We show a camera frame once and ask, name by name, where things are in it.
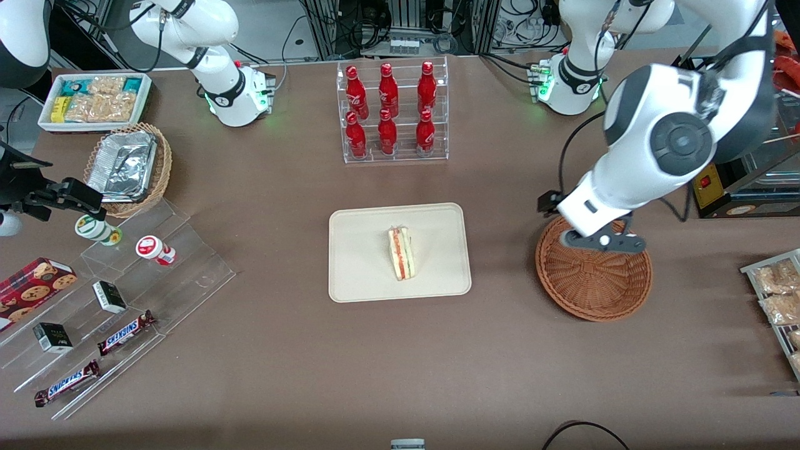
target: sandwich slice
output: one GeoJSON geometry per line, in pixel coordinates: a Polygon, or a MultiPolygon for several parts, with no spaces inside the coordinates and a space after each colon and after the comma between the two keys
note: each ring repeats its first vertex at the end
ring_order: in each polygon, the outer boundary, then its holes
{"type": "Polygon", "coordinates": [[[417,275],[408,228],[392,227],[389,229],[389,252],[398,281],[414,278],[414,275],[417,275]]]}

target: foil container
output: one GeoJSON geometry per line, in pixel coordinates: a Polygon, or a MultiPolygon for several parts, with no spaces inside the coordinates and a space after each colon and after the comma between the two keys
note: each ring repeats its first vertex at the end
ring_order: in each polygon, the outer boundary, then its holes
{"type": "Polygon", "coordinates": [[[146,131],[109,135],[100,142],[88,185],[104,203],[138,203],[147,197],[158,139],[146,131]]]}

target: table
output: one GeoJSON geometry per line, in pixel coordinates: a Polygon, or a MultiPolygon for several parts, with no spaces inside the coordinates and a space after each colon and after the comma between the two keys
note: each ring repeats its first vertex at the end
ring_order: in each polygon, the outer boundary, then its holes
{"type": "MultiPolygon", "coordinates": [[[[607,86],[673,58],[618,52],[607,86]]],[[[645,206],[634,229],[653,260],[650,298],[621,322],[575,319],[535,275],[548,222],[536,199],[556,187],[564,140],[600,103],[562,117],[481,59],[450,58],[450,160],[346,167],[334,71],[291,66],[274,114],[241,129],[209,113],[190,72],[152,74],[146,119],[174,152],[166,197],[238,276],[67,421],[50,422],[0,377],[0,439],[14,439],[4,449],[366,449],[402,437],[425,438],[431,450],[539,448],[573,419],[603,424],[632,448],[798,447],[798,400],[767,396],[796,385],[738,273],[798,247],[795,220],[680,224],[663,205],[645,206]],[[439,202],[464,209],[468,294],[328,298],[331,213],[439,202]]],[[[55,164],[53,179],[79,175],[97,139],[42,133],[34,155],[55,164]]],[[[567,182],[605,150],[593,123],[570,149],[567,182]]],[[[0,243],[0,275],[39,255],[77,257],[88,242],[72,232],[76,217],[27,219],[0,243]]],[[[551,448],[589,442],[616,448],[589,429],[551,448]]]]}

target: coca-cola bottle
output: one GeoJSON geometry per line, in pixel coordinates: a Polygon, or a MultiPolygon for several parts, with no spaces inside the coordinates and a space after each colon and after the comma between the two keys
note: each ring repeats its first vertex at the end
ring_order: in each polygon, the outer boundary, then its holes
{"type": "Polygon", "coordinates": [[[436,78],[434,78],[434,64],[430,61],[422,63],[422,76],[417,85],[417,109],[419,114],[424,110],[433,110],[436,106],[436,78]]]}
{"type": "Polygon", "coordinates": [[[355,112],[347,111],[345,116],[347,119],[347,128],[345,134],[347,135],[347,145],[350,146],[350,153],[355,159],[366,158],[366,135],[364,128],[358,123],[358,116],[355,112]]]}
{"type": "Polygon", "coordinates": [[[436,128],[430,121],[430,110],[424,110],[419,115],[417,124],[417,155],[427,158],[434,152],[434,133],[436,128]]]}
{"type": "Polygon", "coordinates": [[[386,108],[397,117],[400,114],[400,99],[398,97],[398,82],[392,75],[392,65],[388,62],[381,64],[381,84],[378,86],[381,96],[381,108],[386,108]]]}
{"type": "Polygon", "coordinates": [[[398,145],[398,128],[394,125],[392,114],[388,108],[381,110],[381,122],[378,124],[378,135],[381,137],[381,151],[384,155],[394,155],[398,145]]]}
{"type": "Polygon", "coordinates": [[[347,75],[347,102],[350,109],[358,114],[358,118],[366,120],[370,117],[370,108],[366,105],[366,89],[364,83],[358,79],[358,70],[355,66],[348,66],[345,69],[347,75]]]}

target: acrylic display stand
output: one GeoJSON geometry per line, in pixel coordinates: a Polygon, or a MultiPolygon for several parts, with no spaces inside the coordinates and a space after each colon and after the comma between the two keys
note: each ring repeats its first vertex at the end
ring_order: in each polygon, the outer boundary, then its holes
{"type": "Polygon", "coordinates": [[[122,241],[114,247],[95,243],[70,264],[78,275],[62,296],[45,303],[21,323],[0,335],[2,376],[13,380],[15,392],[30,397],[97,360],[102,376],[61,394],[43,413],[66,419],[127,368],[166,338],[182,320],[234,277],[227,263],[206,245],[188,224],[188,216],[162,200],[140,211],[119,227],[122,241]],[[176,261],[161,266],[139,258],[134,249],[144,235],[156,235],[176,251],[176,261]],[[92,284],[105,280],[117,286],[127,304],[122,314],[100,308],[92,284]],[[158,321],[109,355],[97,344],[150,309],[158,321]],[[60,323],[73,348],[57,355],[45,353],[32,331],[38,322],[60,323]]]}
{"type": "MultiPolygon", "coordinates": [[[[761,286],[755,279],[754,276],[755,270],[761,267],[770,266],[772,264],[778,263],[780,261],[783,261],[784,259],[790,260],[794,265],[795,270],[797,270],[797,272],[800,273],[800,249],[789,251],[787,253],[775,256],[773,258],[764,259],[759,263],[751,264],[750,266],[745,266],[739,269],[741,273],[747,275],[747,279],[749,279],[750,284],[753,285],[753,289],[755,290],[755,293],[758,296],[759,300],[764,300],[770,294],[766,294],[764,291],[762,291],[761,286]]],[[[794,330],[797,330],[800,326],[773,325],[773,324],[770,324],[770,326],[772,327],[772,330],[775,331],[775,335],[778,337],[778,342],[781,344],[781,348],[783,349],[783,353],[786,355],[787,359],[789,359],[789,356],[792,353],[800,352],[800,349],[795,348],[794,345],[792,345],[791,341],[789,340],[789,333],[791,333],[794,330]]],[[[798,370],[794,367],[793,364],[789,365],[792,367],[792,372],[794,372],[794,377],[798,381],[800,381],[800,372],[798,372],[798,370]]]]}
{"type": "Polygon", "coordinates": [[[337,67],[336,75],[336,94],[339,106],[339,126],[342,129],[342,152],[345,163],[378,163],[392,161],[425,161],[435,159],[447,159],[450,155],[448,134],[448,83],[446,58],[400,58],[392,59],[392,71],[394,79],[398,82],[400,97],[400,114],[394,118],[394,123],[398,129],[398,148],[392,156],[386,156],[381,152],[378,139],[378,124],[380,123],[381,101],[378,97],[378,85],[381,82],[381,70],[372,62],[367,61],[347,61],[340,62],[337,67]],[[417,109],[417,84],[422,75],[422,62],[431,61],[434,64],[434,78],[436,78],[436,106],[431,111],[433,117],[431,121],[436,127],[434,135],[433,153],[423,158],[417,154],[417,124],[419,123],[419,111],[417,109]],[[370,116],[361,121],[362,127],[366,132],[365,159],[354,159],[347,145],[347,135],[345,129],[347,122],[345,114],[350,110],[347,102],[347,77],[345,69],[348,66],[355,66],[358,69],[358,77],[366,88],[366,103],[370,108],[370,116]]]}

